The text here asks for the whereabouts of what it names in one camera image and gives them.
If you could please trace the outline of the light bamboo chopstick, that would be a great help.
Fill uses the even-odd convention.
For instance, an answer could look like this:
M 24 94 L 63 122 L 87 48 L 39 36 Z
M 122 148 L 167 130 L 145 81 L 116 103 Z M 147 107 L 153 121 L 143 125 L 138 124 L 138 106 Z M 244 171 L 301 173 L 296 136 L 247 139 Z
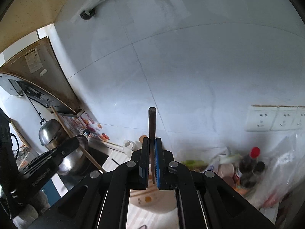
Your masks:
M 55 117 L 58 119 L 61 126 L 64 128 L 65 132 L 69 135 L 70 138 L 74 139 L 74 135 L 71 131 L 65 126 L 63 120 L 60 118 L 57 111 L 54 109 L 53 106 L 51 106 L 52 112 L 54 113 Z M 86 158 L 96 167 L 98 170 L 102 173 L 106 173 L 106 170 L 89 154 L 89 152 L 80 144 L 78 138 L 75 139 L 75 141 L 78 143 L 78 148 L 83 153 L 83 155 L 86 156 Z

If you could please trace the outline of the dark brown chopstick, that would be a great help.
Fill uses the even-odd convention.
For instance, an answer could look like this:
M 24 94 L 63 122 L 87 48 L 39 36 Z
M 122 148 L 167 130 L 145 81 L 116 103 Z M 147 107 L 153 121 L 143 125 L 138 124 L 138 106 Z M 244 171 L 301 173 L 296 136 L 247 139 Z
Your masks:
M 155 107 L 148 109 L 148 125 L 149 125 L 149 149 L 150 149 L 150 167 L 152 173 L 152 183 L 155 183 L 155 138 L 156 138 L 156 112 Z

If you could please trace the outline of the cream utensil holder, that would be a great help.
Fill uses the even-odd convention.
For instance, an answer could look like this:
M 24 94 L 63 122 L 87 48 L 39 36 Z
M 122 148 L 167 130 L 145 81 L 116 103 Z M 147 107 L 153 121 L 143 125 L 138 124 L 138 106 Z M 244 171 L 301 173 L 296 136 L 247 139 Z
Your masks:
M 166 214 L 177 206 L 174 190 L 159 190 L 156 186 L 146 190 L 131 190 L 130 203 L 156 214 Z

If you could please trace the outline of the steel steamer pot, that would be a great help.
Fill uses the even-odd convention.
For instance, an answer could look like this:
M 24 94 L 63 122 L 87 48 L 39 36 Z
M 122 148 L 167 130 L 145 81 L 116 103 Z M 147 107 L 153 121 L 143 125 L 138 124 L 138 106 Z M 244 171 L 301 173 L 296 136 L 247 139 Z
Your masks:
M 45 122 L 40 128 L 38 136 L 41 145 L 47 150 L 57 148 L 61 143 L 69 138 L 60 122 L 55 119 Z

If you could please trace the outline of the steel wok with lid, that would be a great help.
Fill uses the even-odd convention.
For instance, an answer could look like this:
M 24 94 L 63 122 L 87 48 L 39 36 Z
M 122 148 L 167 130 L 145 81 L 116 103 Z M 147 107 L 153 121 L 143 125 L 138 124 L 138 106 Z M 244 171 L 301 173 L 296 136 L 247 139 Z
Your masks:
M 69 136 L 65 131 L 58 132 L 56 134 L 58 146 L 67 139 L 69 139 Z M 80 137 L 79 142 L 83 148 L 88 150 L 88 144 L 87 140 L 85 140 L 85 137 Z M 61 164 L 58 167 L 58 175 L 76 175 L 76 173 L 79 173 L 81 171 L 81 168 L 85 165 L 86 159 L 87 157 L 83 154 L 80 148 L 77 148 L 62 160 Z

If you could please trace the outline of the red cap sauce bottle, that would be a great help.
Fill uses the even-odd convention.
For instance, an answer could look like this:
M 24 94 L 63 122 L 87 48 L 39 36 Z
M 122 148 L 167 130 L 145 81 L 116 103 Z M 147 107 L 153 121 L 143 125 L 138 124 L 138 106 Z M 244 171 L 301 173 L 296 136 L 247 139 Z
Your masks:
M 238 163 L 233 176 L 236 191 L 248 190 L 256 184 L 253 171 L 258 163 L 259 155 L 260 149 L 258 147 L 253 147 Z

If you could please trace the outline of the range hood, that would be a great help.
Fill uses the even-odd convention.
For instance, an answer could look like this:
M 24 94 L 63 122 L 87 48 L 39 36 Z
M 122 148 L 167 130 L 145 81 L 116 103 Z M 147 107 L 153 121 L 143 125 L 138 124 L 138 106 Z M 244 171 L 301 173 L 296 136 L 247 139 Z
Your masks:
M 1 66 L 1 86 L 10 95 L 26 96 L 50 112 L 55 110 L 70 117 L 84 112 L 47 37 L 30 44 Z

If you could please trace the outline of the clear plastic bag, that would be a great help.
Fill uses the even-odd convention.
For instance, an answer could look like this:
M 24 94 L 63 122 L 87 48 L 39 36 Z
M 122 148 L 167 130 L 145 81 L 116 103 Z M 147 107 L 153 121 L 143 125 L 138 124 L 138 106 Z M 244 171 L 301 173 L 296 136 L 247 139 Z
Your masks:
M 246 200 L 272 207 L 304 181 L 304 131 L 286 136 L 266 157 L 267 170 Z

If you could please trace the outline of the colourful wall sticker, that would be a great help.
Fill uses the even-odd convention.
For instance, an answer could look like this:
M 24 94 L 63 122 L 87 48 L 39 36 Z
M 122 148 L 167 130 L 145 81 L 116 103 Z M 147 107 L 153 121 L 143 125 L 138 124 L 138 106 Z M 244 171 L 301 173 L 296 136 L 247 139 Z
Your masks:
M 109 136 L 103 131 L 103 127 L 100 123 L 95 122 L 88 113 L 84 113 L 84 115 L 80 117 L 70 117 L 70 116 L 59 116 L 65 126 L 73 133 L 73 134 L 82 134 L 84 130 L 88 130 L 90 132 L 90 137 L 100 140 L 100 141 L 109 141 Z

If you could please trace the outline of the white wall socket panel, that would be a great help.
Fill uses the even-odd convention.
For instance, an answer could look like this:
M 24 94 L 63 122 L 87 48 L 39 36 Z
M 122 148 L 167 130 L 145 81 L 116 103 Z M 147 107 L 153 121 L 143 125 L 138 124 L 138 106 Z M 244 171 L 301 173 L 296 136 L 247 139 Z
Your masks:
M 252 105 L 245 128 L 252 132 L 304 129 L 304 106 Z

